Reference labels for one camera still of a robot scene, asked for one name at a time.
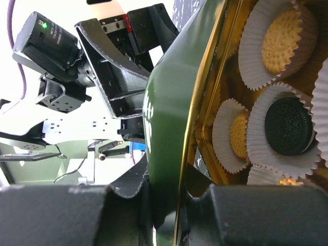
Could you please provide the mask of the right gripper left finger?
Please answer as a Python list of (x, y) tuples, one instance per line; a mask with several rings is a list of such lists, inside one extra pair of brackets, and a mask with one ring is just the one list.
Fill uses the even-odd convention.
[(1, 188), (1, 245), (152, 245), (147, 159), (109, 185)]

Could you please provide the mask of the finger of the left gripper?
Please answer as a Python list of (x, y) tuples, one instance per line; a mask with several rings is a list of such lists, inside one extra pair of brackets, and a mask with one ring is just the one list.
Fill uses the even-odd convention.
[(75, 25), (78, 39), (95, 75), (95, 85), (112, 118), (142, 116), (150, 72), (128, 60), (108, 38), (97, 19)]

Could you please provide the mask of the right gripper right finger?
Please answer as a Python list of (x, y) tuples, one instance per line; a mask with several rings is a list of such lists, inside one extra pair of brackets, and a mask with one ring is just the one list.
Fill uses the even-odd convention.
[(327, 194), (312, 186), (223, 186), (186, 171), (181, 245), (327, 245)]

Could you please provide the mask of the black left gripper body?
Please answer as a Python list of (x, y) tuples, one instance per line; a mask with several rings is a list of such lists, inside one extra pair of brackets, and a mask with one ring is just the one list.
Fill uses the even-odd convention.
[(160, 46), (166, 52), (179, 34), (162, 3), (101, 19), (99, 23), (120, 53), (145, 69), (154, 68), (149, 51)]

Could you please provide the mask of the gold tin lid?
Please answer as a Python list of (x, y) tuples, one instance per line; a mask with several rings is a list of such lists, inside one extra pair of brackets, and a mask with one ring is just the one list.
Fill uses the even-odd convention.
[(204, 1), (159, 60), (147, 84), (143, 123), (157, 245), (176, 245), (190, 106), (198, 70), (225, 6), (225, 1)]

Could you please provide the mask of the gold cookie tin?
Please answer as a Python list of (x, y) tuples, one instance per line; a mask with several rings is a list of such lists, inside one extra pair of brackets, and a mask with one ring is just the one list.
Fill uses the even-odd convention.
[(327, 171), (327, 1), (205, 1), (188, 133), (217, 184), (299, 184)]

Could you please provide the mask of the black sandwich cookie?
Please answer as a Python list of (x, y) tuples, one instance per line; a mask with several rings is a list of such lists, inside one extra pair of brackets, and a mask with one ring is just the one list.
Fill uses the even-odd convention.
[(315, 146), (312, 118), (296, 97), (284, 97), (271, 104), (264, 120), (266, 140), (283, 156), (304, 154)]

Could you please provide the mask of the yellow dotted round cookie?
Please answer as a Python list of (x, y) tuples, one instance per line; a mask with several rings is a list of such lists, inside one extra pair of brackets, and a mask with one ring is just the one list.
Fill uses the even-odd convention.
[(267, 29), (261, 56), (265, 68), (272, 74), (279, 74), (291, 63), (294, 50), (298, 48), (297, 42), (301, 39), (300, 24), (298, 12), (290, 9), (274, 19)]

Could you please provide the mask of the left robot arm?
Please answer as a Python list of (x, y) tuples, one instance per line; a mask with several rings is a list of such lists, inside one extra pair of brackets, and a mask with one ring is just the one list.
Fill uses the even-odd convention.
[(149, 51), (166, 51), (178, 30), (163, 4), (123, 13), (116, 1), (88, 1), (105, 13), (77, 24), (72, 35), (33, 12), (13, 46), (13, 58), (41, 74), (36, 104), (60, 113), (78, 109), (97, 87), (125, 141), (143, 143), (141, 104), (153, 69)]

